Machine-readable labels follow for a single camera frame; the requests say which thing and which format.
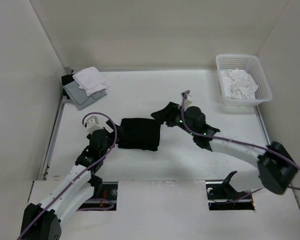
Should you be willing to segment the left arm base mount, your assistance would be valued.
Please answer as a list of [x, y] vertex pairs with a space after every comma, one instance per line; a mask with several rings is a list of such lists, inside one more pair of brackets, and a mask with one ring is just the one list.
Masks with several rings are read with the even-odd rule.
[[78, 211], [116, 211], [118, 182], [104, 182], [91, 198], [86, 200]]

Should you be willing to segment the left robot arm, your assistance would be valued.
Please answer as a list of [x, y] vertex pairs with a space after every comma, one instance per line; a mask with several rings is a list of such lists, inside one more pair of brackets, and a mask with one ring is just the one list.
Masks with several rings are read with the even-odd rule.
[[29, 203], [23, 212], [20, 240], [58, 240], [66, 221], [88, 199], [102, 195], [102, 179], [96, 172], [115, 147], [118, 130], [112, 120], [106, 122], [113, 132], [100, 127], [98, 120], [86, 122], [89, 144], [77, 157], [68, 175], [39, 203]]

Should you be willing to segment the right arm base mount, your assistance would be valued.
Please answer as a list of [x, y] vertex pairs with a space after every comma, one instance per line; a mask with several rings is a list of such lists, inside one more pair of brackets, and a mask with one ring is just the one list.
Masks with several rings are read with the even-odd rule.
[[222, 182], [208, 182], [206, 184], [208, 208], [210, 211], [255, 210], [252, 196], [245, 196], [250, 194], [251, 191], [236, 191], [230, 185], [231, 178], [236, 173], [237, 171], [230, 172]]

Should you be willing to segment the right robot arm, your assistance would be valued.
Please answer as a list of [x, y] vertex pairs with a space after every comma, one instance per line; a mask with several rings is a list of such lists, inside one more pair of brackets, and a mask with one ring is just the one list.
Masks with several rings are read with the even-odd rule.
[[290, 155], [280, 143], [273, 141], [259, 149], [222, 140], [221, 131], [206, 123], [205, 114], [197, 106], [183, 110], [179, 104], [170, 102], [153, 112], [151, 117], [161, 125], [183, 129], [193, 136], [194, 143], [201, 149], [229, 155], [252, 165], [252, 170], [243, 173], [234, 170], [224, 179], [221, 190], [228, 198], [252, 189], [267, 189], [282, 195], [298, 173], [293, 160], [286, 162], [283, 159], [290, 159]]

